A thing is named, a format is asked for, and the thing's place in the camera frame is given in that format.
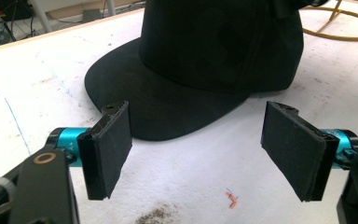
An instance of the white tabletop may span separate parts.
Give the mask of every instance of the white tabletop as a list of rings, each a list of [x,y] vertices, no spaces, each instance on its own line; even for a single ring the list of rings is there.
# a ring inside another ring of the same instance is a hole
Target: white tabletop
[[[142,20],[140,10],[0,47],[0,175],[41,148],[55,128],[99,120],[84,76],[105,53],[140,36]],[[136,223],[160,211],[161,223],[337,223],[348,172],[331,172],[321,202],[301,203],[260,146],[266,101],[298,108],[318,128],[358,134],[358,42],[305,35],[288,90],[253,94],[184,137],[134,139],[110,200],[89,201],[81,168],[71,168],[81,222]],[[228,191],[238,197],[233,209]]]

